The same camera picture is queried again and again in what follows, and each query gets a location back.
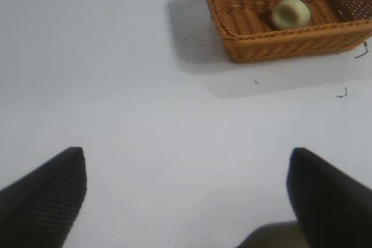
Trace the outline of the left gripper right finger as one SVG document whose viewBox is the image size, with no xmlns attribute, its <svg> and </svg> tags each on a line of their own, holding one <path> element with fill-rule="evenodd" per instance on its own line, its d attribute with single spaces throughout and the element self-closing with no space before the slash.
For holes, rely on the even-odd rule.
<svg viewBox="0 0 372 248">
<path fill-rule="evenodd" d="M 292 151 L 287 192 L 310 247 L 371 247 L 371 189 L 305 148 Z"/>
</svg>

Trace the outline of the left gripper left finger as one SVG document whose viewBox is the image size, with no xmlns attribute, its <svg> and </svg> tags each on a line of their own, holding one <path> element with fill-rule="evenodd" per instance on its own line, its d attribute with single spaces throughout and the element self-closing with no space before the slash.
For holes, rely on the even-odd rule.
<svg viewBox="0 0 372 248">
<path fill-rule="evenodd" d="M 81 147 L 1 189 L 1 247 L 63 247 L 87 193 Z"/>
</svg>

